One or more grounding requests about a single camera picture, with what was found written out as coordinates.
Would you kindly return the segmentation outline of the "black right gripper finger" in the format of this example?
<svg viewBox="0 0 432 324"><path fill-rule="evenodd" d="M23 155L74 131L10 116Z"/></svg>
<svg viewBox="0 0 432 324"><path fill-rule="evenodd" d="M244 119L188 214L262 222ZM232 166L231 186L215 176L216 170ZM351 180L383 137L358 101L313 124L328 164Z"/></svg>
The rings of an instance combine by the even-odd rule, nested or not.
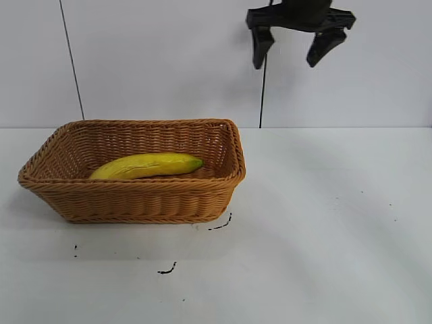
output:
<svg viewBox="0 0 432 324"><path fill-rule="evenodd" d="M256 26L251 29L252 34L252 64L256 70L261 69L269 49L275 40L270 27Z"/></svg>
<svg viewBox="0 0 432 324"><path fill-rule="evenodd" d="M314 68L328 52L342 44L346 37L343 28L330 28L317 32L306 56L309 66Z"/></svg>

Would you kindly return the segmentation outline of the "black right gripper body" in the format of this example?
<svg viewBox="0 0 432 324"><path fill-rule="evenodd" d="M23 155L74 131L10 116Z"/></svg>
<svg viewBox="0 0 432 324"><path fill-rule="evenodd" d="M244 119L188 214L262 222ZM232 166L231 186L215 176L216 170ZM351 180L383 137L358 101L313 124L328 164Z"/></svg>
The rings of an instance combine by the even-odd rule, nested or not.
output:
<svg viewBox="0 0 432 324"><path fill-rule="evenodd" d="M322 32L331 28L351 29L356 17L351 11L332 8L331 0L281 1L256 9L249 9L246 24L281 27L302 32Z"/></svg>

